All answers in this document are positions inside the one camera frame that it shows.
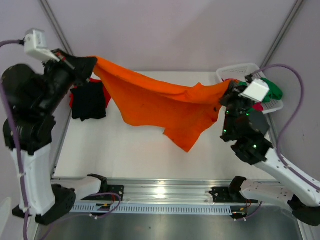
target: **table surface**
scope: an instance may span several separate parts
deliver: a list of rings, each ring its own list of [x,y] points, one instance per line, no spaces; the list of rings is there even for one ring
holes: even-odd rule
[[[219,82],[215,72],[141,72],[148,77],[184,86]],[[189,153],[176,146],[164,129],[126,124],[113,100],[103,119],[71,119],[54,176],[107,178],[231,180],[243,176],[273,180],[266,172],[240,161],[232,142],[220,139],[224,124],[221,108],[218,121],[204,131]]]

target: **orange t-shirt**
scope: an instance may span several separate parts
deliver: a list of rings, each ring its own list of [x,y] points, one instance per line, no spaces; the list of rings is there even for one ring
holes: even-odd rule
[[[200,134],[218,120],[219,99],[227,91],[228,81],[213,86],[180,86],[97,59],[94,73],[127,124],[165,128],[164,134],[189,152]]]

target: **purple cable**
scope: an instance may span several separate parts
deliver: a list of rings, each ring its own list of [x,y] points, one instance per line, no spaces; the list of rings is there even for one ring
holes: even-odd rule
[[[2,41],[2,42],[0,42],[0,48],[3,47],[4,45],[9,45],[9,44],[19,44],[19,45],[21,45],[22,43],[23,43],[23,41],[21,41],[21,40]],[[0,83],[0,95],[1,95],[1,99],[2,99],[2,104],[4,106],[6,115],[8,117],[8,123],[9,123],[10,129],[11,129],[11,131],[13,133],[12,137],[13,137],[13,142],[14,142],[14,145],[15,145],[15,148],[16,148],[18,168],[19,168],[19,173],[21,174],[20,187],[21,187],[22,199],[23,199],[24,207],[28,208],[29,207],[29,203],[28,203],[28,198],[27,198],[25,176],[23,175],[24,174],[24,165],[23,165],[23,162],[22,162],[19,135],[18,135],[18,132],[17,132],[14,116],[13,116],[13,114],[11,112],[9,101],[8,101],[6,93],[5,93],[5,89],[4,89],[3,85],[2,85],[2,81]],[[29,209],[24,214],[23,238],[25,240],[28,240],[28,236],[27,236],[28,217],[29,217]]]
[[[97,216],[96,218],[97,219],[102,219],[102,218],[105,218],[107,217],[108,215],[110,215],[112,212],[114,212],[115,210],[117,210],[117,208],[119,207],[119,205],[121,204],[121,197],[120,195],[118,195],[117,193],[113,193],[113,192],[106,192],[106,193],[97,193],[97,194],[92,194],[90,195],[89,197],[97,197],[97,196],[107,196],[107,195],[113,195],[113,196],[116,196],[118,198],[118,204],[110,211],[108,211],[106,214],[103,214],[101,216]],[[59,219],[57,221],[55,221],[54,223],[52,223],[48,229],[48,231],[46,231],[46,233],[42,236],[42,238],[40,240],[44,240],[48,235],[49,233],[51,232],[51,230],[54,228],[55,224],[60,224],[60,223],[63,223],[67,220],[70,220],[70,219],[73,219],[73,218],[77,218],[77,217],[80,217],[80,216],[88,216],[88,214],[86,213],[80,213],[80,214],[77,214],[77,215],[73,215],[73,216],[69,216],[69,217],[66,217],[66,218],[63,218],[63,219]]]
[[[264,203],[264,202],[261,201],[260,204],[259,204],[259,206],[258,206],[249,216],[246,216],[246,217],[243,217],[243,218],[239,218],[239,219],[236,220],[236,222],[237,222],[237,221],[244,221],[245,219],[249,219],[249,218],[253,217],[254,215],[256,215],[257,212],[260,211],[261,206],[262,206],[263,203]]]
[[[302,103],[304,101],[305,98],[305,86],[304,86],[304,82],[300,76],[300,74],[291,66],[285,65],[285,64],[272,64],[269,66],[265,66],[257,71],[255,71],[254,73],[252,73],[252,75],[255,75],[259,72],[263,72],[267,69],[271,69],[271,68],[275,68],[275,67],[280,67],[280,68],[285,68],[285,69],[289,69],[291,72],[293,72],[296,77],[299,80],[300,83],[300,89],[301,89],[301,94],[300,94],[300,100],[298,103],[298,106],[296,107],[294,113],[292,114],[292,116],[290,117],[290,119],[287,121],[287,123],[284,125],[283,129],[281,130],[278,139],[276,140],[276,154],[278,155],[280,161],[291,171],[293,172],[295,175],[297,175],[300,179],[302,179],[303,181],[305,181],[307,184],[309,184],[310,186],[312,186],[313,188],[315,188],[316,190],[320,191],[320,187],[318,187],[317,185],[315,185],[313,182],[309,181],[308,179],[306,179],[303,175],[301,175],[299,172],[297,172],[295,169],[291,168],[289,166],[289,164],[285,161],[285,159],[283,158],[283,156],[281,155],[280,152],[280,142],[284,136],[285,131],[288,129],[289,125],[292,123],[292,121],[295,119],[297,113],[299,112]]]

